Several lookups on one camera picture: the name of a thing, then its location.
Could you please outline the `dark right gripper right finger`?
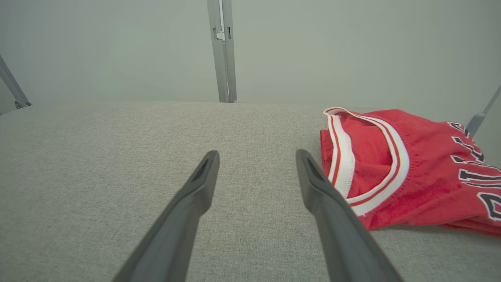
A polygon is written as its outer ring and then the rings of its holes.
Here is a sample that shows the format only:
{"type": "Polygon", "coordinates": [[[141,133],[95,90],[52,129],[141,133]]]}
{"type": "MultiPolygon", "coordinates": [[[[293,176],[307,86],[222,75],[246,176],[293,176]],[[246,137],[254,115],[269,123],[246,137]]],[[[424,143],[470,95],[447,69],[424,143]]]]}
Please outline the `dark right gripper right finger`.
{"type": "Polygon", "coordinates": [[[331,282],[401,282],[401,275],[307,150],[296,151],[296,166],[331,282]]]}

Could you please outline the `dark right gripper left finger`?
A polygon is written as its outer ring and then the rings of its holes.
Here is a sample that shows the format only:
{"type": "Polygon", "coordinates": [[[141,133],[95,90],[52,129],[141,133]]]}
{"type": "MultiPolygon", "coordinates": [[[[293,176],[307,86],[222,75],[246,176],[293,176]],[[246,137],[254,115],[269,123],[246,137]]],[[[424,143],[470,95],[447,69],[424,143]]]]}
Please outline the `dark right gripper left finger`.
{"type": "Polygon", "coordinates": [[[209,151],[170,200],[115,282],[184,282],[199,219],[211,207],[220,154],[209,151]]]}

